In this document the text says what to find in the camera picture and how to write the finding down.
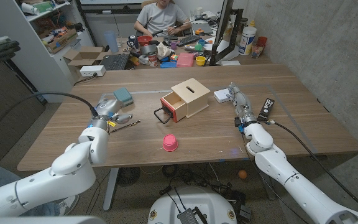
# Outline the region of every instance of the pink box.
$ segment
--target pink box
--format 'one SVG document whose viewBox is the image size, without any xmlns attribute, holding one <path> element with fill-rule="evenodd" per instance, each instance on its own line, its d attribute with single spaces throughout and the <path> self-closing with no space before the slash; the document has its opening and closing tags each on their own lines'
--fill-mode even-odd
<svg viewBox="0 0 358 224">
<path fill-rule="evenodd" d="M 178 62 L 177 62 L 177 68 L 192 67 L 193 60 L 194 60 L 193 54 L 180 53 Z"/>
</svg>

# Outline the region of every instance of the bottle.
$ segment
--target bottle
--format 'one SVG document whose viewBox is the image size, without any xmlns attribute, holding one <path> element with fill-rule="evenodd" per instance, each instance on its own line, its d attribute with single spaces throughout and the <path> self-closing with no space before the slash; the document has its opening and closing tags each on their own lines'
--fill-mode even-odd
<svg viewBox="0 0 358 224">
<path fill-rule="evenodd" d="M 224 35 L 230 35 L 232 30 L 233 30 L 233 23 L 229 22 L 229 24 L 227 25 L 227 28 L 226 28 L 226 31 L 225 31 Z"/>
<path fill-rule="evenodd" d="M 251 21 L 251 22 L 249 23 L 249 26 L 250 26 L 250 27 L 255 27 L 255 21 Z"/>
<path fill-rule="evenodd" d="M 241 55 L 249 55 L 251 53 L 252 42 L 254 41 L 255 34 L 255 27 L 248 26 L 242 30 L 242 39 L 239 47 Z"/>
</svg>

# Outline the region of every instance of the pink cup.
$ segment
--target pink cup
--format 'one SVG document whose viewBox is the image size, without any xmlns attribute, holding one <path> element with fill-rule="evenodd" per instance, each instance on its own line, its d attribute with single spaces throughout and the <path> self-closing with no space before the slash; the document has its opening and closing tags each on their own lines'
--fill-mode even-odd
<svg viewBox="0 0 358 224">
<path fill-rule="evenodd" d="M 171 49 L 175 50 L 177 48 L 177 43 L 176 42 L 171 42 Z"/>
<path fill-rule="evenodd" d="M 178 141 L 173 134 L 167 134 L 162 141 L 162 147 L 168 151 L 172 152 L 178 147 Z"/>
</svg>

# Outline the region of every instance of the power strip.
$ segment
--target power strip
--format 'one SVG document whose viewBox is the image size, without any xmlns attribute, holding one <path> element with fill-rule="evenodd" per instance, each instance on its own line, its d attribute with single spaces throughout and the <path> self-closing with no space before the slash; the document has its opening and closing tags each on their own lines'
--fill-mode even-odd
<svg viewBox="0 0 358 224">
<path fill-rule="evenodd" d="M 82 66 L 80 73 L 83 77 L 92 77 L 94 73 L 97 73 L 98 76 L 103 76 L 106 72 L 104 65 L 92 65 L 92 66 Z"/>
</svg>

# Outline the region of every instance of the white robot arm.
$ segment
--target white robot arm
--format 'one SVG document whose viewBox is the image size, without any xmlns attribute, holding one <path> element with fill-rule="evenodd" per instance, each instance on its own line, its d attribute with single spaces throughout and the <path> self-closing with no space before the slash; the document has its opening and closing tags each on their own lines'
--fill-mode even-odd
<svg viewBox="0 0 358 224">
<path fill-rule="evenodd" d="M 118 115 L 122 102 L 104 99 L 88 128 L 56 158 L 52 166 L 34 175 L 0 187 L 0 217 L 14 217 L 38 205 L 88 190 L 96 176 L 92 164 L 106 160 L 107 122 L 128 122 L 131 114 Z"/>
<path fill-rule="evenodd" d="M 282 184 L 315 223 L 358 222 L 358 212 L 331 200 L 287 161 L 285 153 L 273 143 L 273 137 L 257 122 L 248 98 L 233 83 L 228 97 L 239 116 L 240 130 L 250 139 L 246 148 L 255 156 L 257 167 Z"/>
</svg>

